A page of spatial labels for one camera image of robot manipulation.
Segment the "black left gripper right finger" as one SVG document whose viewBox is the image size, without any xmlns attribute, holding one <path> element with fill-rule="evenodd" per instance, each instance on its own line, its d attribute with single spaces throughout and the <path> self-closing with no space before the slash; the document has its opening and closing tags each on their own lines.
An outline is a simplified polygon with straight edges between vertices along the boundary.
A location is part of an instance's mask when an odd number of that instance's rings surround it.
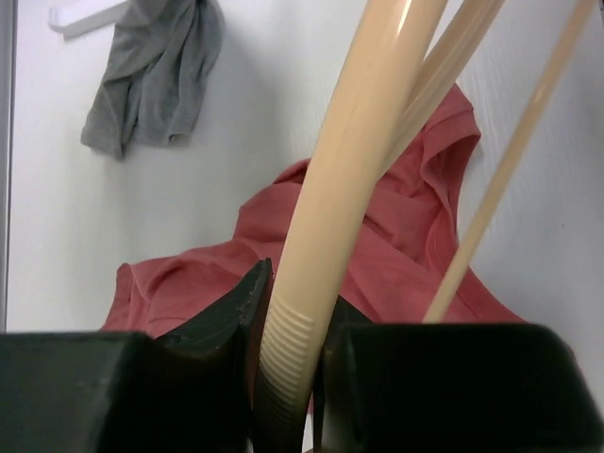
<svg viewBox="0 0 604 453">
<path fill-rule="evenodd" d="M 313 388 L 317 452 L 599 452 L 570 348 L 535 324 L 375 324 L 345 301 Z"/>
</svg>

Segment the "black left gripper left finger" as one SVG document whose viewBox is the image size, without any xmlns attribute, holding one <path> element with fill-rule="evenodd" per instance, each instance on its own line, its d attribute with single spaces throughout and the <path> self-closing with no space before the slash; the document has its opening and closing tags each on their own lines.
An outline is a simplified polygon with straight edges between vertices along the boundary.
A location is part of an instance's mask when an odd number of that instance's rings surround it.
<svg viewBox="0 0 604 453">
<path fill-rule="evenodd" d="M 1 338 L 5 452 L 244 452 L 260 325 L 273 280 L 258 261 L 179 327 Z"/>
</svg>

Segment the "red t shirt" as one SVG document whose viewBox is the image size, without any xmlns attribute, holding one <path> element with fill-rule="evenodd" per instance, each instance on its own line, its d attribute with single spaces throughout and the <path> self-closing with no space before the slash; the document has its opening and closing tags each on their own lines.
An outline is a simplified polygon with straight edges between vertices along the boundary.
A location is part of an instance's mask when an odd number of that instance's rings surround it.
<svg viewBox="0 0 604 453">
<path fill-rule="evenodd" d="M 370 320 L 423 319 L 457 250 L 461 183 L 479 138 L 472 104 L 453 87 L 377 183 L 340 290 Z M 279 261 L 307 167 L 299 161 L 245 202 L 230 240 L 121 265 L 104 330 L 158 337 L 233 289 L 257 261 Z"/>
</svg>

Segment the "beige plastic hanger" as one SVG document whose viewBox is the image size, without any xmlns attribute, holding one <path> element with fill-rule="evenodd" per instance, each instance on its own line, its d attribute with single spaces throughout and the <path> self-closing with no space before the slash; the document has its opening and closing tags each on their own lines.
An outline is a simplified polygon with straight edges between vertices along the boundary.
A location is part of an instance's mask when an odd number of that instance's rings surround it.
<svg viewBox="0 0 604 453">
<path fill-rule="evenodd" d="M 378 179 L 444 99 L 500 10 L 466 1 L 442 35 L 443 1 L 371 1 L 350 45 L 298 196 L 270 296 L 253 447 L 302 445 L 336 295 Z"/>
</svg>

